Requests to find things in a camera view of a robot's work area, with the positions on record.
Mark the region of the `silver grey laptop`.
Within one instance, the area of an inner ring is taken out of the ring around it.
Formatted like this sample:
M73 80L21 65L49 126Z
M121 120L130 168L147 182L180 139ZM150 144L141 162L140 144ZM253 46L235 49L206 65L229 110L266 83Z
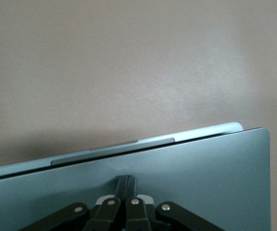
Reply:
M0 231L113 194L119 176L226 231L271 231L270 136L237 122L0 167Z

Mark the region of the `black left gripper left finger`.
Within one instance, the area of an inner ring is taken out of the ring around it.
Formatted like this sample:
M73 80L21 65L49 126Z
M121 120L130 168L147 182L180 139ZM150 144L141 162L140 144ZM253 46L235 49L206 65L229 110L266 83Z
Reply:
M128 180L128 176L120 176L115 194L99 198L92 209L73 203L20 231L110 231L126 198Z

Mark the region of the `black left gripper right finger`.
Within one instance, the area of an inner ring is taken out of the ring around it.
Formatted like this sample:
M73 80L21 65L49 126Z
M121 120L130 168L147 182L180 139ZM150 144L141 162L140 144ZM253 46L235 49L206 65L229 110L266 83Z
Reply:
M137 194L138 180L129 176L126 187L126 231L225 231L174 202L158 206Z

